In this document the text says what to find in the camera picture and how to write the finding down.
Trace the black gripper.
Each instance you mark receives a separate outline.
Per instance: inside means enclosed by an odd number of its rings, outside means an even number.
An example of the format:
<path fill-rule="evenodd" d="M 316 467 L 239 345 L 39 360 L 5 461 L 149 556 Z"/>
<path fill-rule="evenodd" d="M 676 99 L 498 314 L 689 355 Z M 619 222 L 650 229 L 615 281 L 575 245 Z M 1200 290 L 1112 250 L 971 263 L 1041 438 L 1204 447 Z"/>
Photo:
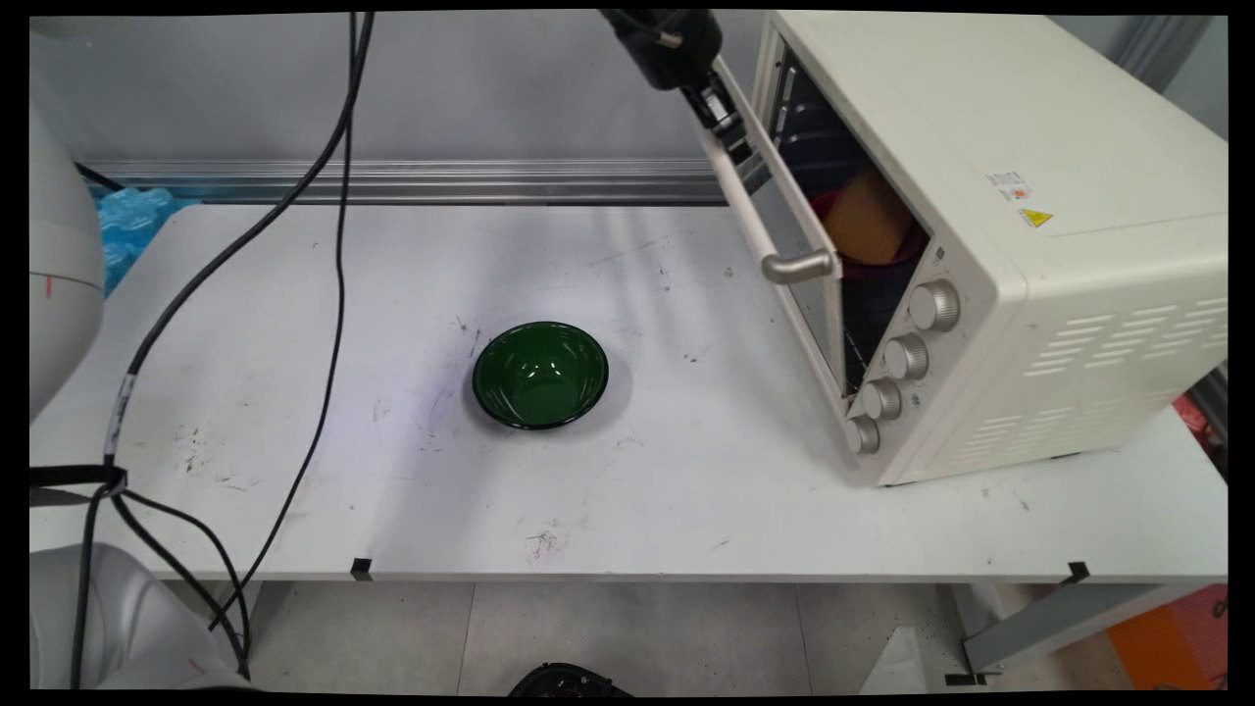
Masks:
<path fill-rule="evenodd" d="M 700 125 L 740 167 L 754 157 L 725 82 L 712 75 L 723 33 L 712 10 L 601 10 L 616 40 L 660 92 L 679 90 Z"/>

